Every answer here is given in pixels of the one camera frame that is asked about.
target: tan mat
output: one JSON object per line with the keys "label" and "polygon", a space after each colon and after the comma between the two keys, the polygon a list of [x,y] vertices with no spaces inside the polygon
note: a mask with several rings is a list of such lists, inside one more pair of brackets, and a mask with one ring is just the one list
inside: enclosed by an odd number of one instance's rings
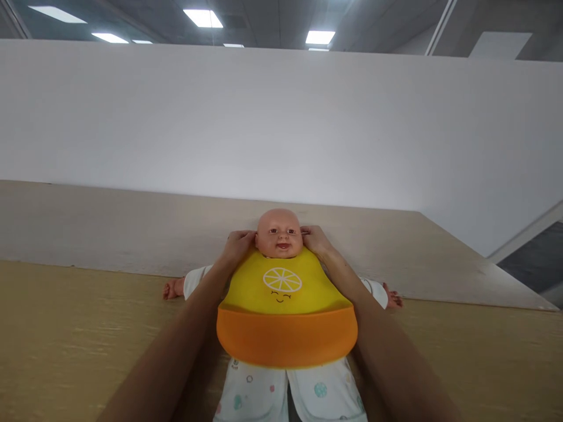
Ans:
{"label": "tan mat", "polygon": [[[0,420],[94,420],[182,305],[161,299],[165,280],[0,261]],[[560,313],[405,306],[394,317],[468,421],[563,420]],[[215,411],[228,357],[212,336],[201,355],[176,420],[210,420]],[[354,368],[370,420],[387,420],[378,393]]]}

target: white onesie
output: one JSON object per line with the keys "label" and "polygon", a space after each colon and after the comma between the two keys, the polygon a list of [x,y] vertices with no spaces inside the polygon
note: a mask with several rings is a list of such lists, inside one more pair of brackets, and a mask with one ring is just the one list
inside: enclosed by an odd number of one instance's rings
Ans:
{"label": "white onesie", "polygon": [[[185,299],[210,269],[211,266],[207,266],[188,273],[184,282]],[[360,280],[385,309],[388,297],[383,286],[366,278]],[[288,384],[295,409],[303,422],[368,420],[347,358],[299,370],[265,368],[231,358],[213,420],[289,421]]]}

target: dark floor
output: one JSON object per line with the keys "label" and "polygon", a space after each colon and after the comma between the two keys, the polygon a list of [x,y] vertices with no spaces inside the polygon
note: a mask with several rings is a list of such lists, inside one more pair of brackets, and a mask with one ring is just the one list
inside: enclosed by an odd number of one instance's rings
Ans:
{"label": "dark floor", "polygon": [[563,283],[563,222],[538,234],[498,266],[536,293]]}

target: yellow bib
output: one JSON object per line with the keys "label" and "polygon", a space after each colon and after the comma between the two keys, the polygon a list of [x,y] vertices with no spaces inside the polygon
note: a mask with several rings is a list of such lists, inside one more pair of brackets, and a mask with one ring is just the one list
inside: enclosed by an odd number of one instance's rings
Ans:
{"label": "yellow bib", "polygon": [[219,341],[235,359],[253,365],[322,365],[347,355],[357,333],[352,303],[306,248],[291,259],[255,250],[235,271],[219,305]]}

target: baby doll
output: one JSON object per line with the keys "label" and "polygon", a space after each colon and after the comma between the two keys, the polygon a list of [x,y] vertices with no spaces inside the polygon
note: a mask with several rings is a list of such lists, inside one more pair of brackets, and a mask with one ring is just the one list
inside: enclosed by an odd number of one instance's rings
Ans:
{"label": "baby doll", "polygon": [[[306,234],[301,233],[293,212],[273,209],[260,218],[255,242],[266,258],[291,259],[301,253],[303,236]],[[184,278],[169,281],[164,287],[163,299],[182,294],[187,299],[210,268],[199,268]],[[401,298],[396,292],[390,292],[385,284],[382,288],[371,280],[361,280],[384,308],[402,307]],[[272,297],[280,306],[291,300],[291,294],[284,293],[281,286],[272,290]],[[261,367],[232,358],[214,420],[288,421],[288,385],[297,414],[304,422],[367,421],[346,357],[306,369]]]}

